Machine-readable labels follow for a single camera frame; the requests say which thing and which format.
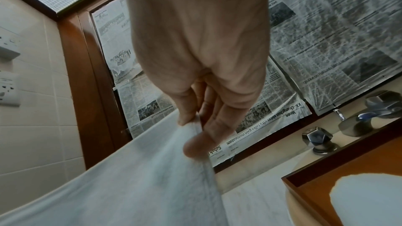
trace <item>faucet knob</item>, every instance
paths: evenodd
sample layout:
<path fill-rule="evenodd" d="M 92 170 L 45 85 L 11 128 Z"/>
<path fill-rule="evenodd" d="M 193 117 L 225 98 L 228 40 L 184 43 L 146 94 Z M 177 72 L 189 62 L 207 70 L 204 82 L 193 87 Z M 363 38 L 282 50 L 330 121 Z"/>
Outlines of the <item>faucet knob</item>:
<path fill-rule="evenodd" d="M 317 155 L 326 155 L 339 148 L 337 144 L 331 141 L 332 137 L 332 134 L 320 127 L 313 127 L 301 134 L 301 138 L 306 145 L 310 143 L 314 145 L 313 153 Z"/>
<path fill-rule="evenodd" d="M 373 117 L 402 117 L 402 95 L 388 90 L 377 91 L 366 97 L 367 111 L 374 112 Z"/>

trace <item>wooden tray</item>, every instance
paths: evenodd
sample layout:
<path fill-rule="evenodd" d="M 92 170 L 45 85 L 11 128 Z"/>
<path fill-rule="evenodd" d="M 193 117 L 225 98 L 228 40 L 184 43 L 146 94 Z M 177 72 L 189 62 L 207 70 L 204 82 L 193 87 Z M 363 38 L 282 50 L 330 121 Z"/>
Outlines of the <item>wooden tray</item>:
<path fill-rule="evenodd" d="M 285 177 L 292 195 L 324 226 L 342 226 L 330 201 L 336 181 L 361 173 L 402 176 L 402 119 Z"/>

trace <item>tiled wall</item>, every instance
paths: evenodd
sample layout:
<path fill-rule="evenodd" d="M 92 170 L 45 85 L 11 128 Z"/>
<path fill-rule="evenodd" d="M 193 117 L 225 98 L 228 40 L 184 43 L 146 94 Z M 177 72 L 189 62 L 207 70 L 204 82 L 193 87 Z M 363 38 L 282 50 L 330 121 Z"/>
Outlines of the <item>tiled wall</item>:
<path fill-rule="evenodd" d="M 85 171 L 57 24 L 21 0 L 0 0 L 0 31 L 21 55 L 0 56 L 18 73 L 20 107 L 0 105 L 0 214 Z"/>

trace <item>newspaper sheet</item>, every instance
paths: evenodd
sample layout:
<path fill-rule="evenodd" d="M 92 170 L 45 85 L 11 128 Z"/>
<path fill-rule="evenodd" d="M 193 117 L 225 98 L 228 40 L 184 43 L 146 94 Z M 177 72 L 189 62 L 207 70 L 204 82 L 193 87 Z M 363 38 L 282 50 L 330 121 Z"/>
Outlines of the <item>newspaper sheet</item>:
<path fill-rule="evenodd" d="M 257 102 L 235 133 L 209 152 L 216 166 L 279 129 L 311 114 L 272 60 L 268 61 L 265 84 Z"/>
<path fill-rule="evenodd" d="M 401 72 L 402 0 L 269 0 L 271 55 L 318 114 Z"/>
<path fill-rule="evenodd" d="M 118 87 L 117 91 L 133 139 L 175 110 L 170 98 L 145 74 Z"/>
<path fill-rule="evenodd" d="M 141 72 L 131 41 L 126 0 L 114 0 L 92 14 L 103 55 L 114 84 L 128 81 Z"/>

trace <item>hand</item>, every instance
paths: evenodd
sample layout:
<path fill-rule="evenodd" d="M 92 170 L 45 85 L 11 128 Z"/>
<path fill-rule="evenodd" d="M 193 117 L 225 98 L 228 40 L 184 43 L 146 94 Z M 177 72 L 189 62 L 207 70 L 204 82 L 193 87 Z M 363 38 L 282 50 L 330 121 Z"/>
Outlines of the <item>hand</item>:
<path fill-rule="evenodd" d="M 268 0 L 127 0 L 136 57 L 176 103 L 184 125 L 204 130 L 183 150 L 208 153 L 256 102 L 269 53 Z"/>

